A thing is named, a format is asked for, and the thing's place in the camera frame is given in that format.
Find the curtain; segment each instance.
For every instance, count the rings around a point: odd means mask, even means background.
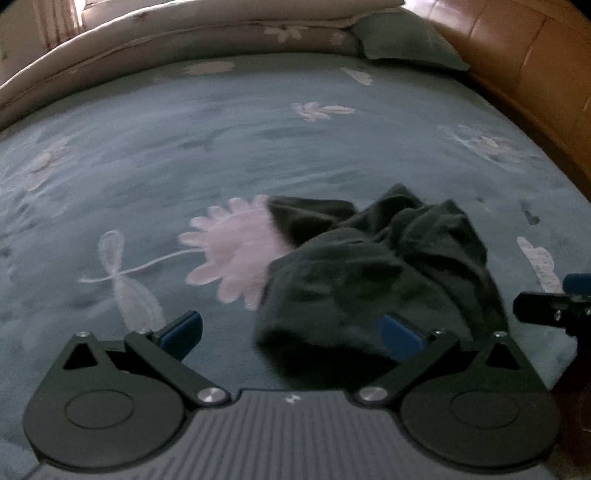
[[[47,51],[82,32],[74,0],[34,0],[34,5]]]

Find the dark gray cloth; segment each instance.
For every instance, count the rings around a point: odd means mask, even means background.
[[[298,248],[269,268],[259,345],[297,338],[385,355],[386,313],[465,339],[508,330],[486,248],[453,201],[425,205],[397,185],[362,212],[339,200],[272,197],[268,206]]]

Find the pillow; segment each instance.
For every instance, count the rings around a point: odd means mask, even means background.
[[[352,30],[370,60],[400,59],[453,70],[470,68],[428,21],[404,8],[363,17]]]

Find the wooden headboard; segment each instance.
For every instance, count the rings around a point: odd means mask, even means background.
[[[591,199],[591,22],[569,0],[407,0],[472,79],[542,131]]]

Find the metal screw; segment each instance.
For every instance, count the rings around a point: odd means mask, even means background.
[[[226,400],[227,396],[228,394],[218,387],[204,388],[197,394],[197,398],[203,403],[219,403]]]
[[[382,401],[388,398],[388,391],[382,387],[365,387],[359,390],[359,396],[364,401]]]

